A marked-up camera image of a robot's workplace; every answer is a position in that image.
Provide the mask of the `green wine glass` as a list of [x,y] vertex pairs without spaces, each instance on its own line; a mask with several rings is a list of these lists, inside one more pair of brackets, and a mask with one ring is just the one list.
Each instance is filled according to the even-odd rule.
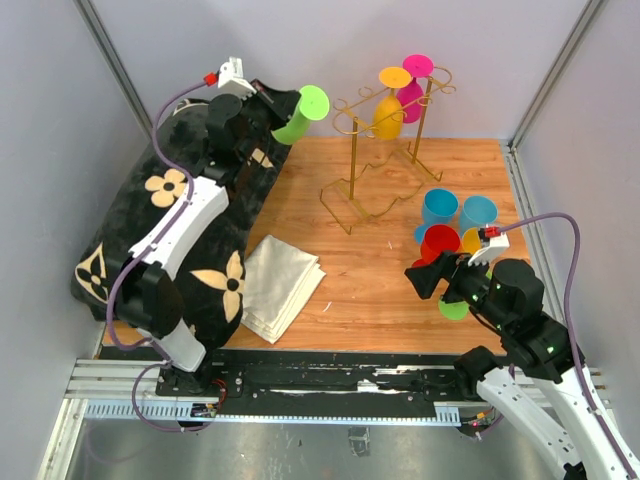
[[[448,320],[451,321],[461,321],[464,317],[470,312],[470,305],[468,302],[464,300],[463,296],[457,295],[455,293],[455,288],[452,290],[451,287],[457,287],[462,281],[464,274],[457,275],[460,278],[456,278],[454,276],[453,284],[449,283],[449,286],[445,289],[445,292],[440,296],[438,301],[438,308],[440,313]],[[475,305],[478,301],[486,296],[486,292],[488,291],[489,282],[492,278],[492,272],[487,270],[485,273],[485,277],[488,279],[488,282],[485,286],[479,288],[478,291],[474,292],[472,296],[472,305]]]
[[305,85],[300,90],[301,98],[287,124],[271,132],[281,144],[293,145],[308,131],[313,122],[323,120],[330,109],[330,101],[324,90],[316,85]]

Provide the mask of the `red wine glass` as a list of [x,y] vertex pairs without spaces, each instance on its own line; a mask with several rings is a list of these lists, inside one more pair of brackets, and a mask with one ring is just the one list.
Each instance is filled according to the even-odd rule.
[[444,252],[459,252],[461,239],[458,232],[449,225],[435,224],[428,227],[420,244],[420,258],[412,267],[432,264]]

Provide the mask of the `yellow wine glass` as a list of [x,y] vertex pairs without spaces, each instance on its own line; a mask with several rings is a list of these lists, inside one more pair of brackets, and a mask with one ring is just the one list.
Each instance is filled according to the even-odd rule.
[[480,234],[480,230],[480,227],[472,227],[464,232],[461,237],[461,252],[474,255],[487,246],[487,241]]

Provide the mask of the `light blue wine glass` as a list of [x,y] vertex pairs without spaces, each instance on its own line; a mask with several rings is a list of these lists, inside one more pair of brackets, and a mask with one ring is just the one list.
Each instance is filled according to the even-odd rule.
[[475,227],[484,227],[498,217],[497,205],[488,197],[473,195],[468,197],[459,214],[459,233]]

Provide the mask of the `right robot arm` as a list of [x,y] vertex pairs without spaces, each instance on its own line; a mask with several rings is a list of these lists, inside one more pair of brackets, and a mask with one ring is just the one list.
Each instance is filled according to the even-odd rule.
[[496,407],[532,442],[556,479],[638,478],[638,456],[597,397],[568,327],[544,312],[544,285],[528,263],[503,259],[489,267],[472,264],[467,254],[444,252],[405,275],[421,299],[446,281],[444,299],[465,302],[500,337],[508,363],[533,382],[555,413],[528,396],[483,346],[454,363],[453,387],[460,397],[479,397]]

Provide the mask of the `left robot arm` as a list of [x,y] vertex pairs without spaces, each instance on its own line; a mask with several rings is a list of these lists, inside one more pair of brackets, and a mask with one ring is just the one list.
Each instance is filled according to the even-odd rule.
[[275,132],[292,121],[301,100],[300,90],[259,80],[221,84],[205,105],[193,163],[181,163],[153,133],[153,160],[165,171],[144,190],[171,202],[139,215],[122,247],[102,249],[107,324],[139,331],[182,392],[200,396],[212,388],[212,354],[240,324],[249,233],[289,154]]

